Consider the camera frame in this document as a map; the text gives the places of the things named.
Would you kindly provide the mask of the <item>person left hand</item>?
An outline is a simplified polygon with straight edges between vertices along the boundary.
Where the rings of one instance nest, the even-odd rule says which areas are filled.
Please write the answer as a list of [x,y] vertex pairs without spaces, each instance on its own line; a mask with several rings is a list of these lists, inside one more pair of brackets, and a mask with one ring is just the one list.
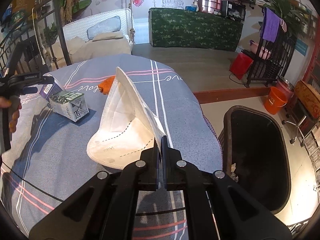
[[[12,102],[9,99],[6,99],[5,97],[1,96],[1,108],[10,108],[12,106]],[[15,133],[16,132],[16,126],[18,123],[18,119],[20,117],[20,110],[22,109],[22,105],[19,102],[19,104],[14,107],[14,112],[12,113],[10,117],[10,122],[8,124],[9,132]]]

